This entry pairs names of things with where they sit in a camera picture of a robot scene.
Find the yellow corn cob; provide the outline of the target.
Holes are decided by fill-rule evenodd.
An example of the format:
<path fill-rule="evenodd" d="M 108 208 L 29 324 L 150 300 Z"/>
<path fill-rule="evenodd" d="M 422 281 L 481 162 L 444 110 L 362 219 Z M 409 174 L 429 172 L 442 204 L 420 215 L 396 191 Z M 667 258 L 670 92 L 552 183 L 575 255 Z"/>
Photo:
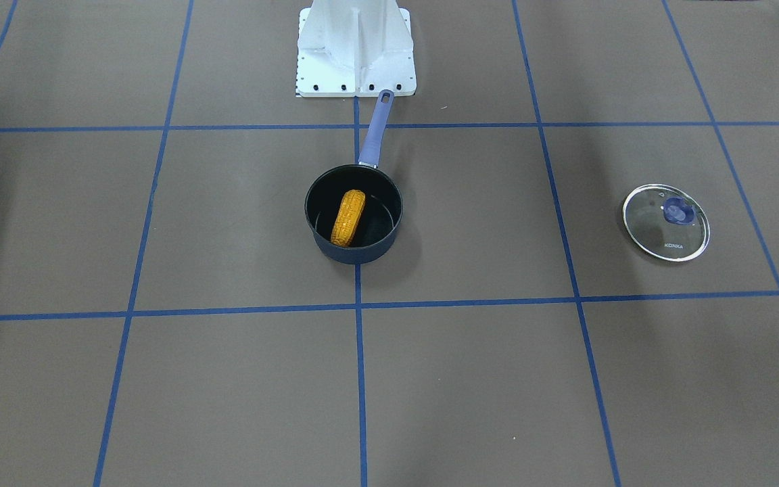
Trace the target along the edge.
<path fill-rule="evenodd" d="M 349 190 L 342 196 L 337 215 L 330 233 L 334 246 L 347 248 L 352 244 L 366 204 L 366 195 L 361 190 Z"/>

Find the dark blue saucepan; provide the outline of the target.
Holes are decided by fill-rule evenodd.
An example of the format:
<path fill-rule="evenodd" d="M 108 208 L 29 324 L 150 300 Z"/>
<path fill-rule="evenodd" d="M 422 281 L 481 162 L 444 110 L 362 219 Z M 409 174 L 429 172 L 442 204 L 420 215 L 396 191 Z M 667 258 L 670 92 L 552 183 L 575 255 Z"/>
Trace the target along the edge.
<path fill-rule="evenodd" d="M 333 261 L 358 265 L 381 258 L 398 234 L 403 215 L 401 191 L 379 169 L 381 142 L 395 93 L 378 93 L 355 164 L 342 164 L 319 176 L 305 197 L 305 217 L 313 240 Z"/>

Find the glass pot lid blue knob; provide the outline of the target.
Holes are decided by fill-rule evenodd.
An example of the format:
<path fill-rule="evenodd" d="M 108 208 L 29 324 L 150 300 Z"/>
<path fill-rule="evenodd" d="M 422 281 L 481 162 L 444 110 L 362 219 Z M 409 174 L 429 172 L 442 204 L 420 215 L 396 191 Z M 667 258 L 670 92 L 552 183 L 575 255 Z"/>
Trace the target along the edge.
<path fill-rule="evenodd" d="M 692 261 L 710 244 L 711 225 L 704 209 L 674 186 L 634 188 L 623 201 L 621 216 L 630 239 L 644 253 L 662 261 Z"/>

